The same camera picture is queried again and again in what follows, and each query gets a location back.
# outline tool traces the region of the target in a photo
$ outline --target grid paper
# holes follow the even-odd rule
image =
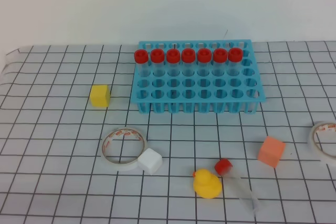
[[[130,104],[136,49],[33,46],[7,55],[0,223],[335,223],[336,168],[316,160],[306,141],[314,123],[336,118],[336,41],[254,43],[267,97],[254,115],[139,114]],[[88,102],[92,84],[109,85],[107,109]],[[101,165],[99,140],[122,126],[141,130],[163,156],[155,175]],[[267,135],[286,142],[276,169],[256,160]],[[131,140],[115,147],[121,161],[137,154]],[[225,184],[215,199],[195,195],[192,172],[214,173],[221,157],[264,204],[256,217]]]

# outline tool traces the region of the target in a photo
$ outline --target red cap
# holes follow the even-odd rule
[[[211,51],[207,48],[201,48],[197,52],[197,60],[202,63],[208,63],[211,61]]]
[[[156,48],[151,51],[151,61],[153,63],[161,63],[164,61],[164,51],[161,48]]]
[[[214,51],[214,62],[223,63],[227,60],[227,51],[224,48],[217,48]]]
[[[243,51],[240,48],[234,47],[230,49],[229,61],[240,62],[242,58],[243,58]]]
[[[134,52],[134,59],[136,63],[144,64],[148,61],[148,53],[145,49],[139,49]]]
[[[167,51],[167,61],[169,63],[179,63],[180,61],[180,51],[175,48],[169,49]]]
[[[186,48],[182,51],[182,61],[185,63],[193,63],[196,59],[196,53],[191,48]]]
[[[215,165],[215,170],[219,176],[224,176],[231,170],[231,168],[232,168],[232,164],[227,158],[222,158]]]

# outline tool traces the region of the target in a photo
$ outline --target red-capped vial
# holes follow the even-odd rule
[[[164,51],[156,48],[151,51],[151,62],[153,68],[153,75],[160,77],[164,75]]]
[[[197,74],[199,76],[207,76],[209,74],[210,64],[211,64],[211,51],[207,48],[201,48],[197,52],[198,70]]]
[[[230,76],[237,76],[239,75],[239,71],[241,68],[241,60],[243,59],[243,50],[240,48],[234,47],[229,50],[228,54],[228,71],[227,73]]]
[[[150,72],[150,67],[149,67],[148,52],[145,49],[139,49],[135,51],[134,59],[135,59],[136,67],[138,68],[140,77],[149,76],[151,72]]]
[[[166,54],[168,64],[168,75],[178,76],[180,74],[180,51],[175,48],[169,49]]]
[[[233,168],[231,162],[222,158],[215,165],[215,170],[223,177],[223,183],[239,198],[241,204],[255,215],[261,208],[258,197],[250,190],[249,184],[241,178],[239,172]]]
[[[227,51],[224,48],[217,48],[214,51],[214,64],[212,74],[222,76],[225,71],[225,62],[227,61]]]
[[[194,75],[194,66],[196,61],[196,53],[191,48],[186,48],[182,51],[183,69],[182,74],[184,76]]]

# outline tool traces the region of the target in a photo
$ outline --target test tube rack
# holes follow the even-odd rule
[[[192,48],[197,55],[197,51],[201,48],[208,48],[213,52],[216,48],[229,51],[234,47],[241,48],[244,52],[240,63],[241,69],[236,76],[228,74],[227,64],[224,66],[224,74],[220,77],[212,74],[212,65],[208,76],[199,76],[197,63],[194,65],[194,75],[186,77],[182,74],[182,61],[180,74],[176,77],[168,75],[166,62],[165,74],[161,77],[155,77],[151,72],[149,76],[142,78],[136,67],[131,102],[138,105],[140,113],[149,113],[151,105],[155,113],[163,113],[165,110],[171,113],[177,113],[180,110],[186,113],[193,113],[194,110],[207,113],[211,110],[211,106],[215,113],[224,111],[255,113],[259,103],[265,102],[266,98],[251,40],[139,42],[139,49],[145,49],[149,55],[155,48],[161,48],[165,54],[171,48],[178,49],[181,54],[185,48]]]

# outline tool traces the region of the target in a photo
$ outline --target white cube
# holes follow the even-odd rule
[[[162,156],[150,148],[138,157],[138,166],[150,175],[153,175],[161,165]]]

